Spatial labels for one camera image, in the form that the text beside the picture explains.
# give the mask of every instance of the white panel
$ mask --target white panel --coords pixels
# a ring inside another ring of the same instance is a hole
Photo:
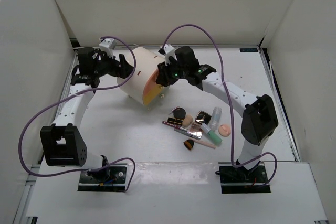
[[[273,38],[273,63],[303,161],[336,223],[336,1],[295,0]]]
[[[56,0],[82,45],[96,45],[101,35],[137,44],[161,44],[177,25],[195,23],[220,43],[258,44],[272,35],[292,0]],[[209,43],[194,28],[172,42]]]
[[[128,175],[133,167],[128,168]],[[267,163],[270,174],[273,164]],[[55,172],[45,164],[41,172]],[[314,224],[326,220],[308,164],[280,163],[270,194],[221,194],[216,163],[137,164],[127,193],[77,192],[78,173],[38,178],[38,223]]]
[[[71,45],[54,0],[0,0],[0,223],[12,223],[27,174],[18,138],[37,111],[59,99],[72,61]],[[28,129],[23,154],[39,158],[39,130],[55,110]]]

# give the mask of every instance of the clear tube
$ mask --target clear tube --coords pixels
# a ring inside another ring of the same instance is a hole
[[[208,124],[208,126],[210,127],[211,130],[215,131],[216,129],[218,129],[218,125],[219,125],[219,121],[221,119],[221,117],[220,117],[221,115],[222,115],[222,109],[220,107],[214,107],[210,122]]]

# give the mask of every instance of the round compact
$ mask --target round compact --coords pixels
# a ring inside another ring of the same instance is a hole
[[[231,134],[231,128],[229,125],[227,124],[222,124],[219,128],[218,128],[218,132],[220,133],[220,135],[222,136],[230,136]]]
[[[173,111],[173,115],[176,119],[183,120],[185,118],[185,110],[183,108],[177,108]]]

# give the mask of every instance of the white wall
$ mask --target white wall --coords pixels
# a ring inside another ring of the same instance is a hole
[[[129,43],[161,44],[175,26],[195,23],[219,43],[258,44],[274,34],[292,0],[56,0],[82,45],[102,35]],[[207,43],[194,28],[176,33],[174,43]]]
[[[72,54],[54,0],[0,0],[0,223],[12,223],[27,178],[18,160],[21,130],[37,111],[59,100]],[[54,112],[28,129],[27,164],[39,158],[39,130]]]
[[[304,162],[336,223],[336,0],[294,0],[269,56]]]

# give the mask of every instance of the metal frame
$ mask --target metal frame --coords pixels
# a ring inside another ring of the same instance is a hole
[[[34,173],[37,173],[40,170],[40,165],[34,165],[31,167],[31,170]],[[34,186],[36,183],[36,177],[28,175],[25,189],[22,193],[19,206],[16,211],[16,215],[13,221],[13,224],[31,224],[33,223],[33,217],[26,217],[26,212],[29,206],[30,198],[33,195]]]
[[[281,113],[281,120],[286,127],[287,135],[290,139],[290,146],[291,146],[291,149],[293,151],[294,158],[297,162],[301,162],[299,152],[298,152],[298,149],[297,149],[296,144],[295,144],[295,140],[293,138],[293,135],[291,133],[288,121],[287,121],[286,116],[285,116],[285,111],[283,110],[282,104],[280,102],[279,94],[278,94],[277,90],[275,89],[275,83],[274,83],[273,74],[272,74],[273,70],[272,70],[272,67],[271,67],[271,62],[270,62],[270,68],[269,68],[267,60],[266,60],[266,56],[264,54],[264,51],[261,48],[259,48],[259,54],[260,54],[260,57],[261,57],[261,61],[263,62],[262,64],[264,65],[266,76],[267,76],[267,79],[268,79],[269,84],[271,86],[274,98],[275,98],[275,100],[278,104],[278,108],[279,108],[280,113]]]

